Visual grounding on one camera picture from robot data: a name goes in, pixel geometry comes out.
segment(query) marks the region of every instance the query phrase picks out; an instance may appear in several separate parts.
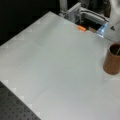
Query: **white table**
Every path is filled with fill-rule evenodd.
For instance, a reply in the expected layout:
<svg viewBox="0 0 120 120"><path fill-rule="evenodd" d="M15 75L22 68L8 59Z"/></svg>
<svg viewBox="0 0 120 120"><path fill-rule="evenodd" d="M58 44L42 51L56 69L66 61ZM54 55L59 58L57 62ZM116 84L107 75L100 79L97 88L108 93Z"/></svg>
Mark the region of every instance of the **white table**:
<svg viewBox="0 0 120 120"><path fill-rule="evenodd" d="M120 120L111 42L49 12L0 48L0 80L42 120Z"/></svg>

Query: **cable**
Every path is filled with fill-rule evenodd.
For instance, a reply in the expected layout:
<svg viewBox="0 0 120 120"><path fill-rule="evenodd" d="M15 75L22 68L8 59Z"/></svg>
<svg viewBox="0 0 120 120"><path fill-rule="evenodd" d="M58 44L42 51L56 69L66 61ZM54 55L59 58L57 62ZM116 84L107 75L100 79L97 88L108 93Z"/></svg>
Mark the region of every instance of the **cable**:
<svg viewBox="0 0 120 120"><path fill-rule="evenodd" d="M104 21L109 22L108 20L106 20L106 19L105 19L105 17L102 17L101 15L98 15L98 14L96 14L96 13L94 13L94 12L87 11L87 10L86 10L86 11L81 10L81 12L91 13L91 14L93 14L93 15L96 15L96 16L98 16L98 17L100 17L100 18L104 19Z"/></svg>

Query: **cup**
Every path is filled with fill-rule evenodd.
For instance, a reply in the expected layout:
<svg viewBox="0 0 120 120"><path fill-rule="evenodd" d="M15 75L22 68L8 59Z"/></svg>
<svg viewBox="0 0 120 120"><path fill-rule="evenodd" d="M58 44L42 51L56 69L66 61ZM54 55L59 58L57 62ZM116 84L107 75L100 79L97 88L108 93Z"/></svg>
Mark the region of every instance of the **cup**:
<svg viewBox="0 0 120 120"><path fill-rule="evenodd" d="M109 47L103 69L111 75L116 75L120 72L120 43L114 43Z"/></svg>

